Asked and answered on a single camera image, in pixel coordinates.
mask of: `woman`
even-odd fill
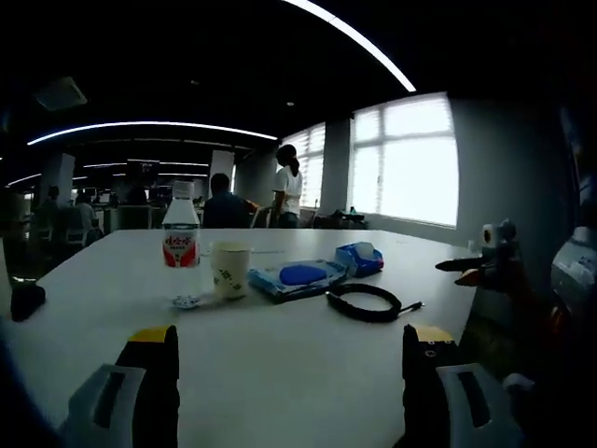
[[[275,199],[271,212],[272,227],[296,229],[299,226],[302,193],[302,173],[299,170],[297,150],[292,145],[284,145],[278,149],[276,159],[283,168],[273,180]]]

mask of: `yellow tag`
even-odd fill
[[[438,327],[427,327],[426,325],[413,325],[413,327],[417,330],[417,336],[421,342],[454,340],[448,331]]]
[[[163,343],[166,339],[166,331],[170,325],[164,327],[153,327],[137,331],[129,338],[130,343]]]

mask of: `blue wet wipes package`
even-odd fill
[[[266,292],[273,301],[284,303],[323,294],[345,276],[346,266],[325,259],[311,259],[251,269],[247,278],[251,286]]]
[[[351,277],[366,277],[383,269],[382,252],[366,242],[338,247],[336,262],[346,266]]]

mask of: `white table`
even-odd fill
[[[392,446],[404,431],[402,329],[439,326],[460,340],[474,289],[434,265],[465,250],[385,231],[246,230],[201,232],[251,242],[254,266],[333,257],[334,248],[370,241],[383,273],[365,282],[404,305],[426,306],[392,324],[366,324],[330,309],[324,297],[270,305],[259,293],[226,309],[177,313],[168,292],[161,231],[117,231],[79,252],[39,285],[48,302],[7,325],[7,341],[33,400],[57,427],[75,390],[114,363],[138,329],[175,324],[179,334],[179,446]],[[209,259],[198,285],[211,285]],[[371,298],[353,303],[383,306]]]

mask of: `dark shirt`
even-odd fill
[[[219,192],[203,207],[203,227],[206,229],[248,229],[251,206],[229,191]]]

